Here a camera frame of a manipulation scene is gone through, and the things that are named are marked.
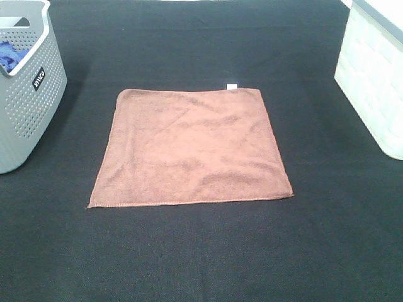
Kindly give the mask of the blue cloth in basket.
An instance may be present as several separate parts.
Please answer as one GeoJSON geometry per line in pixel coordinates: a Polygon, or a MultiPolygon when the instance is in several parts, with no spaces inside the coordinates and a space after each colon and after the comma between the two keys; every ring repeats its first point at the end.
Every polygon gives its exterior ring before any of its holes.
{"type": "Polygon", "coordinates": [[[11,72],[25,57],[28,50],[17,51],[9,42],[1,42],[1,65],[11,72]]]}

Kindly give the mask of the black table cloth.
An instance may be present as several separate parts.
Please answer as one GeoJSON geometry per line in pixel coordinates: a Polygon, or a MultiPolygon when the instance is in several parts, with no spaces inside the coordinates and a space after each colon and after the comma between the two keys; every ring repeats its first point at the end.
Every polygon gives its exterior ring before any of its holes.
{"type": "Polygon", "coordinates": [[[1,176],[2,301],[401,301],[402,162],[334,80],[341,1],[52,1],[68,83],[1,176]],[[118,93],[261,91],[294,197],[88,208],[118,93]]]}

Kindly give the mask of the grey perforated laundry basket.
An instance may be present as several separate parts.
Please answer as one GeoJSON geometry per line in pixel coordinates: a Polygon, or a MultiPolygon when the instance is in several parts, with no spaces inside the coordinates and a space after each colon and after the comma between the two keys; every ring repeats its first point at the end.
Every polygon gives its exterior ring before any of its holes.
{"type": "Polygon", "coordinates": [[[49,1],[1,1],[1,42],[28,50],[7,72],[1,65],[1,173],[29,157],[62,99],[67,77],[49,1]]]}

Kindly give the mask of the brown microfibre towel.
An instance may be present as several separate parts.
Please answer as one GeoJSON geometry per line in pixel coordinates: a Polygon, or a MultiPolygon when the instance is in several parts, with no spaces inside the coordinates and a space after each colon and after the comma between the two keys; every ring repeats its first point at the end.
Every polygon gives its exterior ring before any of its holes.
{"type": "Polygon", "coordinates": [[[123,90],[91,208],[290,198],[259,90],[123,90]]]}

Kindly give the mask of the white woven-pattern storage bin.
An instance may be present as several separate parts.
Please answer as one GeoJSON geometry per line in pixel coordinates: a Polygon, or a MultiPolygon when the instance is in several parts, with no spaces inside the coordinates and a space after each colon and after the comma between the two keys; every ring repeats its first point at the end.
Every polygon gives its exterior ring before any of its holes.
{"type": "Polygon", "coordinates": [[[380,149],[402,159],[402,1],[352,1],[334,78],[380,149]]]}

